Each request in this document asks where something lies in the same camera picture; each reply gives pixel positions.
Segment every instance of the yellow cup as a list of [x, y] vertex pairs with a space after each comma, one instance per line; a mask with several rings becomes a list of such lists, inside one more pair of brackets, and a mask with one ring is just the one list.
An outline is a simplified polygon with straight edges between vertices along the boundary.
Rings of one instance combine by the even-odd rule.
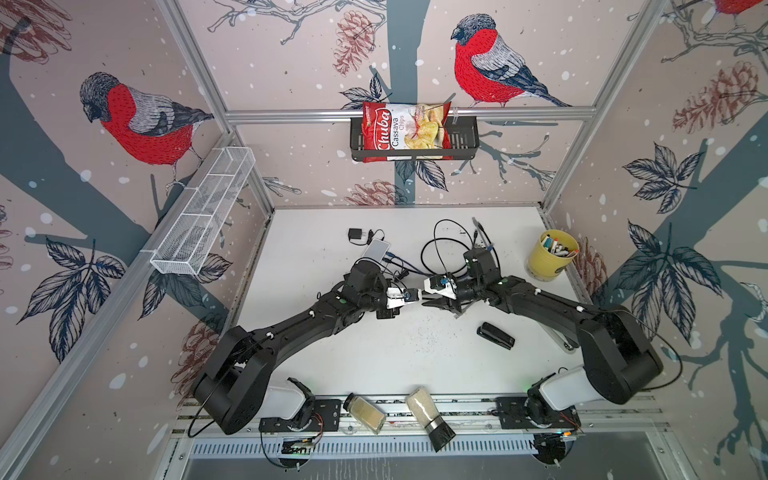
[[549, 253], [549, 251], [541, 245], [541, 242], [544, 241], [544, 238], [546, 238], [547, 235], [552, 239], [558, 239], [558, 244], [567, 247], [571, 252], [578, 249], [578, 242], [576, 239], [565, 233], [563, 230], [547, 230], [542, 233], [538, 238], [538, 242], [533, 247], [533, 251], [531, 251], [531, 254], [528, 255], [528, 259], [525, 261], [525, 271], [528, 272], [528, 275], [536, 280], [541, 280], [542, 282], [551, 282], [556, 279], [558, 275], [560, 275], [560, 272], [565, 270], [565, 267], [567, 267], [574, 259], [574, 257], [558, 257], [553, 253]]

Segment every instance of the white table surface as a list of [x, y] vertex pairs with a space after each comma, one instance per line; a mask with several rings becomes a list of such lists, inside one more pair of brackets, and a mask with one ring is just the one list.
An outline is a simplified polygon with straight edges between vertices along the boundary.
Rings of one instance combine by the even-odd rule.
[[[575, 300], [563, 274], [538, 282], [525, 272], [524, 261], [545, 226], [533, 207], [450, 207], [397, 209], [278, 210], [253, 275], [238, 324], [245, 330], [281, 322], [316, 301], [343, 280], [365, 247], [347, 241], [357, 227], [386, 232], [390, 251], [421, 269], [419, 253], [432, 238], [437, 220], [450, 218], [474, 233], [472, 217], [493, 240], [502, 275], [515, 275], [543, 290]], [[438, 237], [466, 235], [449, 222]], [[461, 246], [440, 242], [450, 270], [463, 262]], [[432, 246], [425, 261], [440, 271]], [[405, 278], [409, 287], [422, 286], [423, 276]], [[477, 327], [490, 322], [515, 338], [512, 350], [479, 337]], [[561, 366], [582, 363], [581, 354], [567, 354], [534, 320], [508, 315], [476, 303], [458, 319], [453, 313], [411, 304], [394, 319], [365, 316], [341, 333], [321, 339], [293, 355], [274, 372], [274, 379], [296, 377], [316, 395], [408, 394], [424, 385], [431, 393], [524, 392], [542, 376]]]

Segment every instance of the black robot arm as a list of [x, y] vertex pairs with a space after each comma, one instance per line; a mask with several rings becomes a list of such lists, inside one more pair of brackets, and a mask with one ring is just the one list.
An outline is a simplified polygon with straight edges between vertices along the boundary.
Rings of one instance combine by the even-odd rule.
[[[399, 308], [387, 308], [388, 286], [376, 264], [358, 261], [343, 282], [298, 315], [251, 332], [240, 326], [228, 330], [195, 381], [195, 399], [224, 433], [237, 432], [259, 411], [272, 371], [285, 359], [341, 332], [365, 312], [375, 310], [382, 318], [397, 315]], [[413, 301], [418, 299], [416, 291]]]
[[468, 278], [430, 278], [426, 290], [441, 296], [423, 303], [460, 314], [467, 303], [484, 300], [505, 313], [526, 316], [560, 332], [581, 347], [589, 383], [605, 399], [626, 403], [662, 370], [662, 363], [642, 329], [622, 306], [606, 310], [545, 292], [516, 276], [502, 277], [491, 252], [464, 253]]

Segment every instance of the bullfinch illustration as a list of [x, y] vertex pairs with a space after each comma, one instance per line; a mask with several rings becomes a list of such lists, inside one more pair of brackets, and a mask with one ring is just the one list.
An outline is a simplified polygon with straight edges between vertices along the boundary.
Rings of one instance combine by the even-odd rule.
[[[680, 10], [703, 1], [704, 0], [691, 0], [688, 3], [682, 4], [680, 6]], [[726, 15], [733, 15], [734, 27], [731, 29], [731, 31], [744, 30], [746, 27], [744, 25], [739, 25], [739, 14], [748, 8], [752, 8], [761, 1], [762, 0], [709, 0], [709, 3], [714, 3], [715, 5], [715, 14], [712, 15], [712, 18], [710, 18], [710, 20], [705, 24], [703, 29], [709, 30], [710, 23], [712, 23], [715, 17], [717, 17], [717, 14], [724, 13]]]
[[504, 43], [490, 15], [462, 18], [451, 39], [456, 40], [456, 81], [475, 99], [472, 106], [486, 101], [503, 107], [510, 99], [521, 97], [539, 97], [559, 107], [570, 106], [550, 95], [533, 76], [525, 59]]
[[176, 162], [192, 149], [192, 137], [200, 124], [214, 117], [165, 95], [140, 92], [101, 71], [83, 82], [80, 101], [88, 120], [100, 120], [104, 129], [136, 160], [150, 165], [173, 165], [174, 181], [166, 190], [177, 184], [183, 186], [176, 181]]

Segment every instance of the blue cable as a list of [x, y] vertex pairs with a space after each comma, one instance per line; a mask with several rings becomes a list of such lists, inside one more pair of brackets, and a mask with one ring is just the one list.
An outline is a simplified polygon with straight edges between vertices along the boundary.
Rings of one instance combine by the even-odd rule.
[[422, 272], [421, 270], [419, 270], [418, 268], [416, 268], [416, 266], [414, 266], [414, 265], [413, 265], [413, 263], [410, 263], [408, 260], [406, 260], [406, 259], [404, 259], [404, 258], [398, 257], [397, 255], [395, 255], [395, 254], [394, 254], [394, 253], [392, 253], [392, 252], [387, 252], [387, 253], [386, 253], [386, 256], [388, 256], [388, 257], [390, 257], [390, 258], [393, 258], [393, 259], [397, 259], [397, 260], [400, 260], [400, 261], [401, 261], [401, 262], [403, 262], [405, 265], [408, 265], [408, 266], [410, 266], [410, 267], [411, 267], [411, 270], [413, 270], [414, 272], [416, 272], [418, 275], [429, 276], [427, 273], [424, 273], [424, 272]]

